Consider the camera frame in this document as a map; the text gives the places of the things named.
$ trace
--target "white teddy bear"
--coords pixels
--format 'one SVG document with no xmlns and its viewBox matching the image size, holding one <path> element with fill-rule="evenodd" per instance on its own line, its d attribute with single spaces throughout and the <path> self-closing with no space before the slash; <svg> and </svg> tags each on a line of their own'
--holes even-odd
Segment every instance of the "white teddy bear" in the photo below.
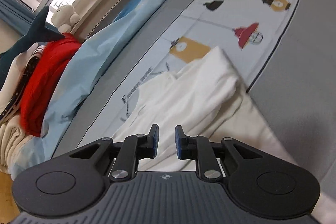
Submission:
<svg viewBox="0 0 336 224">
<path fill-rule="evenodd" d="M 51 17 L 51 22 L 60 33 L 70 32 L 72 27 L 80 20 L 72 5 L 59 7 Z"/>
</svg>

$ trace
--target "light blue blanket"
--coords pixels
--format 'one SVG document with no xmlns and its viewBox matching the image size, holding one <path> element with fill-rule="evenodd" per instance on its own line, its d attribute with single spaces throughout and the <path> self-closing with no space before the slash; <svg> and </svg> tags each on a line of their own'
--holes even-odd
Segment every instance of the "light blue blanket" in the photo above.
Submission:
<svg viewBox="0 0 336 224">
<path fill-rule="evenodd" d="M 12 179 L 23 170 L 51 159 L 59 141 L 111 62 L 166 0 L 141 0 L 127 15 L 90 37 L 64 70 L 49 103 L 42 138 L 33 137 L 9 166 Z"/>
</svg>

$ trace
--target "curtain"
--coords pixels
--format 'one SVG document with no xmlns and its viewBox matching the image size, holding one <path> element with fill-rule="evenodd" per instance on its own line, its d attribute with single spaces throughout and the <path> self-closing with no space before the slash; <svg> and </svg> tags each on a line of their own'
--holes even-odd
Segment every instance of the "curtain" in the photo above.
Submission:
<svg viewBox="0 0 336 224">
<path fill-rule="evenodd" d="M 35 14 L 19 0 L 0 0 L 0 18 L 15 29 L 21 35 L 28 32 Z M 53 25 L 46 23 L 46 26 L 58 31 Z"/>
</svg>

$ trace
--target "red garment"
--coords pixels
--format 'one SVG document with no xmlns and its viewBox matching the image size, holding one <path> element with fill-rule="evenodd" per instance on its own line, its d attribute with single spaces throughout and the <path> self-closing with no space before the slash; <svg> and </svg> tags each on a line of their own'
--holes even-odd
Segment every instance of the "red garment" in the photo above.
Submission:
<svg viewBox="0 0 336 224">
<path fill-rule="evenodd" d="M 50 42 L 37 64 L 21 99 L 21 126 L 27 134 L 40 137 L 44 114 L 51 96 L 70 59 L 81 46 L 70 33 Z"/>
</svg>

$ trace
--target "crosshair logo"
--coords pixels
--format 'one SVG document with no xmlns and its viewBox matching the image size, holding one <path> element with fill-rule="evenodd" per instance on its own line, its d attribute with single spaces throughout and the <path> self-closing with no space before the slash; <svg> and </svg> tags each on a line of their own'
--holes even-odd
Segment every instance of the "crosshair logo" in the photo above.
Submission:
<svg viewBox="0 0 336 224">
<path fill-rule="evenodd" d="M 168 174 L 164 174 L 164 175 L 161 176 L 161 178 L 163 178 L 164 180 L 167 180 L 167 179 L 170 179 L 171 176 L 168 175 Z"/>
</svg>

